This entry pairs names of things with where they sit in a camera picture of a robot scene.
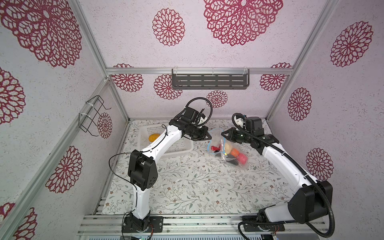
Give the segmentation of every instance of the plastic bag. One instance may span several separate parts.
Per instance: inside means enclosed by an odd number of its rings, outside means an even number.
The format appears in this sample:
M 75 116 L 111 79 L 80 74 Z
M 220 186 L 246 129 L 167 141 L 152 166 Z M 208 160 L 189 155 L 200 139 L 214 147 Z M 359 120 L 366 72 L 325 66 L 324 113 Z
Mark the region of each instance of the plastic bag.
M 248 157 L 239 149 L 237 144 L 233 144 L 221 136 L 223 131 L 222 128 L 209 131 L 212 139 L 209 141 L 207 151 L 223 162 L 243 168 L 247 164 Z

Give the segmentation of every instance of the leaf pattern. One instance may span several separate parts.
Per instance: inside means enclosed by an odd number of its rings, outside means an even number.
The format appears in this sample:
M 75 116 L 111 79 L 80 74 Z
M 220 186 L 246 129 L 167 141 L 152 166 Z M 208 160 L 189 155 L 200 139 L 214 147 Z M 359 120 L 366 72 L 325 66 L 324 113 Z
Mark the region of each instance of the leaf pattern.
M 135 120 L 130 123 L 124 152 L 137 148 L 139 128 L 169 120 Z M 209 129 L 232 127 L 230 120 L 210 120 Z M 266 133 L 269 127 L 263 120 Z M 293 192 L 277 169 L 249 144 L 238 145 L 247 156 L 245 168 L 235 168 L 207 152 L 208 141 L 194 142 L 184 156 L 162 158 L 159 177 L 151 188 L 149 206 L 156 214 L 254 214 L 259 209 L 289 201 Z M 116 173 L 127 176 L 130 154 L 123 154 Z M 103 214 L 124 214 L 132 208 L 132 185 L 116 176 L 111 181 Z

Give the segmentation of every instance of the wire basket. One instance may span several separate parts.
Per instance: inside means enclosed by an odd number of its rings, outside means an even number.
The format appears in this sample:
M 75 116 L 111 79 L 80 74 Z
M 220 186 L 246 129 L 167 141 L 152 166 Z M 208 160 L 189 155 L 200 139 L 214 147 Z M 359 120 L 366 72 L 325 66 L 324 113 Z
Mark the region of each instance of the wire basket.
M 151 142 L 149 136 L 154 133 L 162 134 L 165 129 L 161 125 L 168 126 L 168 123 L 160 123 L 155 125 L 142 126 L 139 128 L 139 134 L 137 135 L 137 146 L 139 150 L 147 147 Z M 165 157 L 178 157 L 183 156 L 193 150 L 193 141 L 185 137 L 177 140 L 169 149 L 163 154 L 161 158 Z

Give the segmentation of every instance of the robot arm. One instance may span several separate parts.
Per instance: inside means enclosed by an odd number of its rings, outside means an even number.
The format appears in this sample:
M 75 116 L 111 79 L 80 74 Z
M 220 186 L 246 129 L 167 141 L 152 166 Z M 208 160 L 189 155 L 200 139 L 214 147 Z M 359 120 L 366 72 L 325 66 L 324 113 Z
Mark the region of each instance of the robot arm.
M 185 135 L 188 135 L 193 141 L 211 139 L 208 127 L 203 126 L 212 115 L 211 103 L 209 103 L 211 113 L 208 118 L 202 114 L 204 109 L 198 112 L 188 107 L 189 103 L 181 113 L 169 122 L 166 130 L 154 142 L 141 151 L 134 150 L 131 153 L 128 176 L 130 177 L 130 183 L 134 186 L 134 207 L 127 218 L 130 219 L 132 228 L 137 231 L 145 231 L 149 224 L 149 191 L 157 180 L 156 164 L 161 156 L 172 144 Z
M 297 166 L 286 156 L 283 146 L 271 134 L 264 134 L 262 121 L 258 117 L 242 116 L 236 119 L 234 114 L 233 122 L 236 127 L 232 127 L 222 133 L 228 141 L 237 143 L 250 143 L 260 155 L 268 159 L 287 179 L 290 188 L 295 193 L 289 202 L 277 204 L 259 210 L 258 222 L 273 223 L 296 221 L 298 223 L 307 223 L 314 219 L 327 215 L 327 209 L 324 201 L 319 196 L 315 186 L 308 180 L 309 177 L 317 184 L 325 193 L 329 202 L 332 201 L 332 186 L 328 181 L 319 181 L 316 177 L 309 174 Z

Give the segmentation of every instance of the red mandala print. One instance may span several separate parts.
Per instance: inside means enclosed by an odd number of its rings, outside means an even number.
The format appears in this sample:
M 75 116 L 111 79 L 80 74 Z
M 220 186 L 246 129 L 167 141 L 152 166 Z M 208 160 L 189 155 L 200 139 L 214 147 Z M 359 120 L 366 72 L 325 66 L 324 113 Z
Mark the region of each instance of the red mandala print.
M 6 204 L 2 205 L 0 207 L 0 224 L 5 219 L 5 217 L 8 215 L 8 213 L 11 211 L 15 203 L 7 202 Z
M 207 28 L 221 43 L 244 45 L 265 33 L 283 0 L 204 0 Z
M 295 121 L 303 120 L 311 109 L 311 95 L 305 88 L 294 90 L 288 101 L 289 116 Z
M 45 186 L 50 192 L 64 193 L 68 191 L 79 179 L 83 167 L 82 161 L 79 150 L 70 146 Z
M 35 230 L 37 227 L 37 214 L 35 213 L 35 208 L 31 207 L 27 216 L 24 217 L 22 224 L 17 228 L 15 234 L 13 235 L 14 240 L 31 240 L 35 235 Z
M 79 58 L 79 25 L 66 0 L 3 0 L 0 16 L 20 46 L 38 60 L 66 68 Z
M 184 37 L 184 22 L 179 13 L 169 8 L 158 11 L 152 21 L 156 39 L 165 46 L 174 46 Z
M 278 63 L 272 66 L 272 68 L 291 68 L 289 63 Z M 260 86 L 268 91 L 279 89 L 283 84 L 287 75 L 284 74 L 263 74 L 260 78 Z
M 169 74 L 158 76 L 155 79 L 153 87 L 157 95 L 168 100 L 178 98 L 183 92 L 183 90 L 175 90 L 172 88 L 172 76 Z
M 355 22 L 344 29 L 331 48 L 331 61 L 338 67 L 348 66 L 361 58 L 372 41 L 372 26 Z
M 128 64 L 117 64 L 114 68 L 133 68 Z M 143 78 L 141 74 L 116 74 L 111 76 L 113 82 L 127 92 L 136 92 L 143 87 Z
M 323 149 L 312 149 L 307 155 L 306 162 L 309 172 L 320 181 L 327 180 L 333 173 L 331 156 Z
M 97 129 L 100 136 L 109 138 L 112 133 L 112 120 L 108 113 L 102 113 L 97 120 Z
M 0 125 L 18 118 L 24 106 L 23 87 L 9 72 L 0 68 Z
M 212 107 L 219 108 L 226 104 L 228 96 L 224 91 L 214 90 L 208 93 L 207 99 L 212 103 Z

